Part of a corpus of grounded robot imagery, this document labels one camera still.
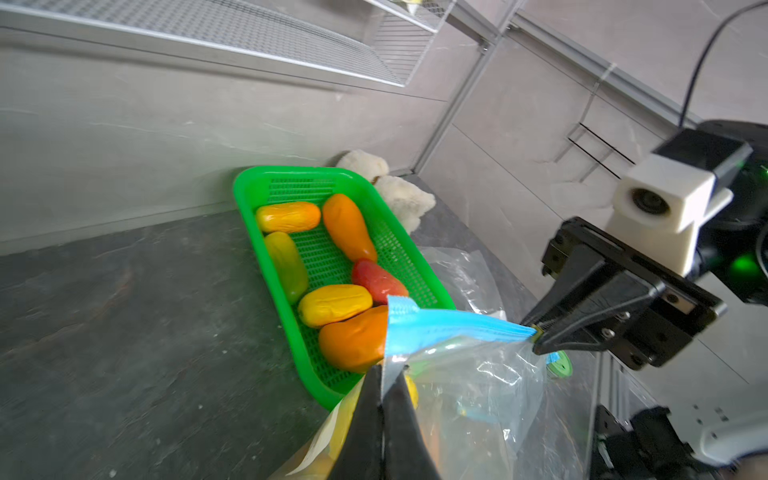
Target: plastic fruit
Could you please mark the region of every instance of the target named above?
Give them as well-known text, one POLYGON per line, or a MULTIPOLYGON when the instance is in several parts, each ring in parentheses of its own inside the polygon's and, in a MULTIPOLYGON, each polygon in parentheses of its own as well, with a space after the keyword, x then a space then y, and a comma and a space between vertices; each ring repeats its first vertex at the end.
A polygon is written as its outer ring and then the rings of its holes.
POLYGON ((339 370, 365 373, 384 358, 388 306, 377 306, 320 330, 320 352, 339 370))
POLYGON ((320 223, 320 209, 310 202, 266 205, 256 210, 259 230, 295 233, 312 230, 320 223))
POLYGON ((264 245, 275 265, 288 303, 293 305, 310 287, 310 277, 301 261, 299 250, 288 233, 283 232, 270 233, 264 237, 264 245))
POLYGON ((328 285, 309 292, 299 302, 299 317, 304 325, 320 328, 341 322, 373 306, 373 298, 360 285, 328 285))
POLYGON ((331 240, 351 261, 367 258, 376 262, 376 248, 360 209, 349 197, 336 194, 323 205, 323 223, 331 240))
POLYGON ((352 283, 371 293, 374 303, 386 304, 388 295, 408 296, 406 286, 375 262, 361 258, 352 267, 352 283))

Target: transparent plastic bag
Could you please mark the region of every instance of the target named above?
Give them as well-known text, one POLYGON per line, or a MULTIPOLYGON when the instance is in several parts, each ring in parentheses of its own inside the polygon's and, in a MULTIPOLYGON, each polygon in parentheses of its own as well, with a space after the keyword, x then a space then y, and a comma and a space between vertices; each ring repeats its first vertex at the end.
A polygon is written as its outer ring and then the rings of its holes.
MULTIPOLYGON (((541 404, 547 357, 535 330, 495 317, 421 310, 389 298, 382 397, 406 375, 425 446, 442 480, 511 478, 541 404)), ((336 406, 312 441, 270 478, 322 480, 339 458, 360 386, 336 406)))
POLYGON ((443 247, 419 247, 419 250, 448 290, 457 310, 507 319, 502 296, 479 250, 471 253, 443 247))

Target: orange toy vegetable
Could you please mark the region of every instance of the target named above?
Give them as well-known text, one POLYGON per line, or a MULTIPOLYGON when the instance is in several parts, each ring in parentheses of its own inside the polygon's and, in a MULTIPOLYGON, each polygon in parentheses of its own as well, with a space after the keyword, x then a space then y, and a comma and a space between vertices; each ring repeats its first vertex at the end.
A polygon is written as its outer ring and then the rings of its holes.
POLYGON ((376 248, 368 236, 366 222, 355 202, 344 194, 336 194, 323 205, 323 222, 331 239, 347 257, 355 262, 367 258, 376 262, 376 248))
POLYGON ((303 232, 320 223, 320 209, 310 202, 265 205, 256 210, 256 223, 264 233, 303 232))
POLYGON ((365 373, 384 358, 389 307, 374 307, 345 322, 320 330, 320 352, 328 363, 347 372, 365 373))
POLYGON ((376 303, 386 304, 387 295, 408 296, 408 289, 400 280, 367 258, 355 262, 352 283, 364 286, 376 303))
POLYGON ((341 322, 373 306, 371 294, 360 285, 328 285, 309 292, 299 302, 299 318, 314 329, 341 322))

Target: red toy vegetable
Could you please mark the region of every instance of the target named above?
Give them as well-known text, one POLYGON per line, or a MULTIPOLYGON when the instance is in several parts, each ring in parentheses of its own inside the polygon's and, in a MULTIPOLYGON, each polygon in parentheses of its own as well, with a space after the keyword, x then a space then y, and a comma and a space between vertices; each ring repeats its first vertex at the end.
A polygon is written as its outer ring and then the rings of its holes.
POLYGON ((361 258, 352 267, 352 283, 364 286, 373 301, 386 304, 387 295, 408 296, 408 289, 382 267, 367 258, 361 258))

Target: wire mesh shelf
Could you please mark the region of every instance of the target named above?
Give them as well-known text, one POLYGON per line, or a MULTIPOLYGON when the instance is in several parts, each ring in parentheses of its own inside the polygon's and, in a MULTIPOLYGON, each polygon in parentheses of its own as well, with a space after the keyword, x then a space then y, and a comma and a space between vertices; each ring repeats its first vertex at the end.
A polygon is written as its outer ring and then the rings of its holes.
MULTIPOLYGON (((450 6, 454 1, 447 0, 450 6)), ((0 0, 0 12, 219 48, 402 87, 436 29, 426 29, 412 15, 403 18, 402 12, 382 9, 370 22, 370 41, 361 42, 243 0, 0 0)), ((419 12, 425 12, 423 18, 431 15, 430 25, 437 27, 440 15, 446 15, 435 2, 424 2, 419 12)))
POLYGON ((408 3, 393 0, 366 0, 366 2, 432 33, 437 33, 455 4, 455 0, 412 0, 408 3))

